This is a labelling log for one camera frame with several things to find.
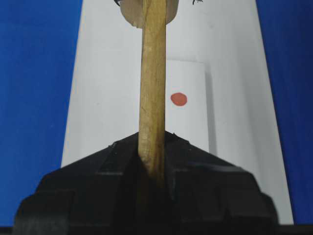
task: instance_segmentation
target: wooden stick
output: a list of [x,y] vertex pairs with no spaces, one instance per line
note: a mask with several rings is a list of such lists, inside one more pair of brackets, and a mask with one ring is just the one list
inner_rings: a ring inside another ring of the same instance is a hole
[[143,0],[138,154],[149,177],[164,187],[167,0]]

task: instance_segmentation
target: blue backdrop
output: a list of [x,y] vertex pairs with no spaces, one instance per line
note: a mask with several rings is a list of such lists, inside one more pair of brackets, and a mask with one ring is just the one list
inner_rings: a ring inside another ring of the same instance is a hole
[[[0,7],[0,226],[60,167],[82,0]],[[291,205],[313,223],[313,1],[257,0]]]
[[0,7],[0,226],[61,165],[82,0]]
[[257,0],[296,223],[313,223],[313,0]]

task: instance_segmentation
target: red circle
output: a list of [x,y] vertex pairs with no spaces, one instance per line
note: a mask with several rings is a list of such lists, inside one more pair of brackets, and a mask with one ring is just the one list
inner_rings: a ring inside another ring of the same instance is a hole
[[172,94],[171,100],[177,106],[184,106],[187,103],[187,96],[179,92]]

